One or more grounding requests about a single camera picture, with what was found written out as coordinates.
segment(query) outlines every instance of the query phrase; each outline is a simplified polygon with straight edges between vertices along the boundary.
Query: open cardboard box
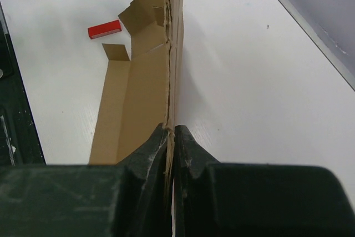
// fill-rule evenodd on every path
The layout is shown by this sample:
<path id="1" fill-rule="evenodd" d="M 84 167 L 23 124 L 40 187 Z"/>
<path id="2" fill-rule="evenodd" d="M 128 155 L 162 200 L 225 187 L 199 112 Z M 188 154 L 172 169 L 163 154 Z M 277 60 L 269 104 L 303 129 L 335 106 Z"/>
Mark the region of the open cardboard box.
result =
<path id="1" fill-rule="evenodd" d="M 168 129 L 167 167 L 182 57 L 182 0 L 133 0 L 119 14 L 131 34 L 124 45 L 104 44 L 109 59 L 89 164 L 115 164 L 141 146 L 159 123 Z"/>

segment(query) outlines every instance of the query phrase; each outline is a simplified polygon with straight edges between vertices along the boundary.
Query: brown cardboard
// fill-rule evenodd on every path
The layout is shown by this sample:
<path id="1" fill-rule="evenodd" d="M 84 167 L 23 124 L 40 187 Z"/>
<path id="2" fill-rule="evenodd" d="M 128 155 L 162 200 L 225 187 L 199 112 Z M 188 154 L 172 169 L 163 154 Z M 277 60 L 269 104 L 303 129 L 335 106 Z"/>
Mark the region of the brown cardboard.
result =
<path id="1" fill-rule="evenodd" d="M 133 0 L 119 18 L 131 34 L 131 61 L 123 45 L 103 45 L 109 63 L 89 164 L 121 161 L 163 122 L 169 130 L 169 180 L 184 35 L 182 0 Z"/>

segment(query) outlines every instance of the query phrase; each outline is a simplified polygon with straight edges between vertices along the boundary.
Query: white tabletop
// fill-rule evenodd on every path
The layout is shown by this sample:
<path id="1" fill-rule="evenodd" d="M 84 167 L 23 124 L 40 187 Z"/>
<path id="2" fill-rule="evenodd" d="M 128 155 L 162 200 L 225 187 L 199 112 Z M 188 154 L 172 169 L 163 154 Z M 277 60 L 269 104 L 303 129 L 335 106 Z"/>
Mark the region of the white tabletop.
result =
<path id="1" fill-rule="evenodd" d="M 131 0 L 0 0 L 48 164 L 86 164 Z M 178 122 L 220 161 L 331 169 L 355 203 L 355 93 L 277 0 L 184 0 Z"/>

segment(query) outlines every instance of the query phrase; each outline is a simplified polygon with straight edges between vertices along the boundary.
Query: gray wall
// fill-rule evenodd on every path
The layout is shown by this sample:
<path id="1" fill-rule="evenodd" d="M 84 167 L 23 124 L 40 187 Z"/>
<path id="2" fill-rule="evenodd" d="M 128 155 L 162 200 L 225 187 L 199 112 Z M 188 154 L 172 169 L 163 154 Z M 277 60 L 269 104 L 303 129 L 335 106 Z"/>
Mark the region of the gray wall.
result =
<path id="1" fill-rule="evenodd" d="M 351 72 L 353 77 L 346 78 L 354 88 L 355 0 L 288 1 L 297 9 L 338 60 Z"/>

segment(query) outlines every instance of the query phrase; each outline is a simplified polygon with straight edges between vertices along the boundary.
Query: small red block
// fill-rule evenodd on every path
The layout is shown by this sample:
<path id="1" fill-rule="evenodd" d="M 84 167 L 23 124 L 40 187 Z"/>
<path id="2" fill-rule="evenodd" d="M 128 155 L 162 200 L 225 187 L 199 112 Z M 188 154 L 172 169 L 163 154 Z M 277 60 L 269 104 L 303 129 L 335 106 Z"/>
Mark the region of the small red block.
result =
<path id="1" fill-rule="evenodd" d="M 122 29 L 119 20 L 88 28 L 90 39 L 99 38 L 101 36 L 108 36 L 109 34 L 118 33 L 121 31 Z"/>

